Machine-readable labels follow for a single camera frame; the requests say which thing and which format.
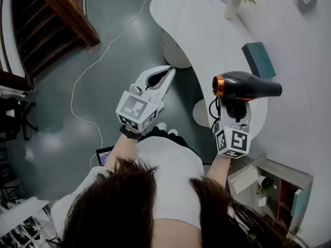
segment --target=table top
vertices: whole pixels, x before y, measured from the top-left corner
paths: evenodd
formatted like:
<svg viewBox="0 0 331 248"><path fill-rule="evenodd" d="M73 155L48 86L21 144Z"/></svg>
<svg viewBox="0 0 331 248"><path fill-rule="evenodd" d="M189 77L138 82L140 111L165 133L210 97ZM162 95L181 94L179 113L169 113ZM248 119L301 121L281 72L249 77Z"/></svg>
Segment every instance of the table top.
<svg viewBox="0 0 331 248"><path fill-rule="evenodd" d="M215 75L227 71L251 73L242 46L253 42L253 38L237 16L225 19L224 10L225 4L220 0L152 0L150 5L156 23L177 42L191 62L207 108L215 99L212 91ZM268 99L249 102L250 133L254 138L264 125ZM209 113L208 121L212 126L214 119Z"/></svg>

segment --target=white shirt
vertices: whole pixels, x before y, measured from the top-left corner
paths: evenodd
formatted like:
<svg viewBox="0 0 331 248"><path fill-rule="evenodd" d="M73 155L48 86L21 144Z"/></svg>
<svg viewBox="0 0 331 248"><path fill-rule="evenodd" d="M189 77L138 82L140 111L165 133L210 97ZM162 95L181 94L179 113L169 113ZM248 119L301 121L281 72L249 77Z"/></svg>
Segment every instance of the white shirt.
<svg viewBox="0 0 331 248"><path fill-rule="evenodd" d="M149 137L138 143L138 157L155 172L156 199L153 218L174 219L200 227L200 202L189 179L204 175L201 159L190 149L163 137ZM51 213L56 231L62 236L65 219L75 198L90 186L103 166L91 169L78 188L53 206Z"/></svg>

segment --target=screen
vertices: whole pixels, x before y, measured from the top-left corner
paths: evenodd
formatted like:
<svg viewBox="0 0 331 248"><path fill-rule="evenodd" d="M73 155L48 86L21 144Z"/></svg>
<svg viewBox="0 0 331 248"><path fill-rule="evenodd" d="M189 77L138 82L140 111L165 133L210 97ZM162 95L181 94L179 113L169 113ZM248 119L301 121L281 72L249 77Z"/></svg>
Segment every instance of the screen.
<svg viewBox="0 0 331 248"><path fill-rule="evenodd" d="M100 164L104 166L111 151L99 153Z"/></svg>

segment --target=tablet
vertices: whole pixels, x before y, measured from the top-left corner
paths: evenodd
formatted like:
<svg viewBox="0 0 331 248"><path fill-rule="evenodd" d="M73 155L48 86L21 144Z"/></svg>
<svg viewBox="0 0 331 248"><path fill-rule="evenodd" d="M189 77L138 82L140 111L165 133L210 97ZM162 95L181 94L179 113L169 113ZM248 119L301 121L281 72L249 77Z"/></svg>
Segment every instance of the tablet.
<svg viewBox="0 0 331 248"><path fill-rule="evenodd" d="M104 164L106 163L106 160L107 160L110 152L113 150L113 148L114 148L114 146L96 150L100 166L104 166Z"/></svg>

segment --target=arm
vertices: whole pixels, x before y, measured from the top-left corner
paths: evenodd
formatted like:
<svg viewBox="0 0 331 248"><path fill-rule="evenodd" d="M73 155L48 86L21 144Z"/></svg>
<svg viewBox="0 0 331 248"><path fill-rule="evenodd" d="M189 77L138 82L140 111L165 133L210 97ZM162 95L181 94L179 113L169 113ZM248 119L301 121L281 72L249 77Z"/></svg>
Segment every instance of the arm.
<svg viewBox="0 0 331 248"><path fill-rule="evenodd" d="M207 173L207 177L214 179L225 188L230 162L231 162L230 157L225 157L218 154L215 157L212 166L210 166L210 169Z"/></svg>
<svg viewBox="0 0 331 248"><path fill-rule="evenodd" d="M139 133L130 127L126 127L126 129L134 133ZM124 134L121 134L114 149L109 154L104 166L109 169L114 169L117 157L123 159L135 159L137 154L137 142L138 141L136 139L131 139Z"/></svg>

